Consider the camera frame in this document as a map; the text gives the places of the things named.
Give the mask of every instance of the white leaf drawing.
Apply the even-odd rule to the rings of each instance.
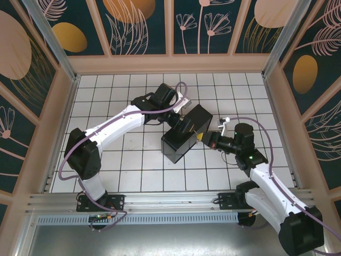
[[[306,129],[319,160],[341,158],[341,101],[331,110],[311,117]]]
[[[66,0],[37,0],[47,20],[57,21],[67,9]]]
[[[295,50],[311,45],[315,55],[332,56],[341,46],[341,27],[324,27],[314,37],[310,43],[301,45]]]
[[[131,1],[131,11],[123,0],[118,0],[117,3],[108,1],[108,4],[111,13],[116,17],[112,19],[106,14],[111,26],[110,48],[113,53],[145,54],[148,47],[148,27],[143,13],[136,9]]]
[[[324,10],[323,22],[329,28],[341,25],[341,0],[330,0]]]

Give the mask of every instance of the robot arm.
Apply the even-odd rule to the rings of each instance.
[[[183,95],[180,92],[175,91],[166,84],[161,84],[155,93],[135,98],[131,105],[127,106],[121,113],[110,120],[86,131],[81,131],[78,128],[71,131],[64,156],[81,139],[118,116],[133,111],[163,110],[179,102],[182,98]],[[194,127],[192,120],[186,117],[182,118],[178,113],[181,108],[186,108],[190,103],[191,101],[185,98],[180,105],[168,112],[153,114],[138,113],[124,116],[81,144],[69,157],[68,164],[78,173],[82,184],[90,196],[99,204],[106,204],[107,192],[100,179],[99,171],[101,168],[101,154],[108,145],[126,132],[151,120],[158,120],[161,123],[167,122],[170,127],[181,133],[191,132]]]
[[[229,119],[221,120],[223,133]],[[234,138],[219,132],[206,132],[198,135],[208,147],[235,154],[240,170],[251,179],[236,188],[236,198],[240,205],[248,204],[257,210],[276,230],[279,241],[289,255],[300,255],[324,244],[323,227],[306,216],[295,205],[322,221],[321,212],[314,206],[308,208],[274,174],[270,173],[267,159],[255,149],[253,127],[240,123],[235,126]],[[272,179],[294,201],[284,196]]]

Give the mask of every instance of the yellow object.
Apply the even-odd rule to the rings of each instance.
[[[61,22],[54,25],[52,30],[63,49],[69,52],[81,52],[86,49],[86,37],[75,25]]]
[[[155,10],[155,0],[103,0],[105,8],[117,20],[124,23],[132,23],[133,8],[131,2],[136,8],[137,14],[140,10],[145,19],[152,16]]]
[[[30,38],[19,22],[0,11],[0,74],[19,80],[26,76],[31,66]]]
[[[257,0],[255,5],[255,18],[259,25],[265,28],[283,27],[297,0]]]
[[[197,139],[198,139],[199,141],[201,141],[201,140],[202,140],[202,136],[203,136],[203,133],[197,134]]]
[[[313,87],[318,75],[318,64],[310,55],[298,59],[294,68],[293,83],[296,92],[307,93]]]

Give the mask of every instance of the white tile floor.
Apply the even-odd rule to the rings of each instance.
[[[68,134],[74,128],[92,128],[121,112],[135,97],[154,92],[162,82],[175,86],[179,81],[187,83],[188,96],[192,99],[192,105],[182,110],[182,114],[201,104],[214,115],[209,130],[217,131],[217,118],[226,116],[252,117],[269,129],[275,146],[274,172],[286,186],[294,187],[294,176],[289,171],[260,74],[82,76],[57,166],[63,159]],[[269,142],[264,132],[259,130],[258,125],[244,122],[254,127],[256,147],[270,158]],[[231,122],[230,136],[233,136],[237,123]],[[105,149],[100,177],[108,192],[235,189],[236,185],[248,180],[244,172],[234,165],[236,160],[233,155],[226,155],[226,164],[221,153],[201,143],[173,164],[161,153],[161,137],[168,130],[167,124],[145,125],[131,130]],[[72,175],[68,165],[64,167],[63,175]],[[60,181],[55,172],[50,191],[79,192],[80,187],[75,180]]]

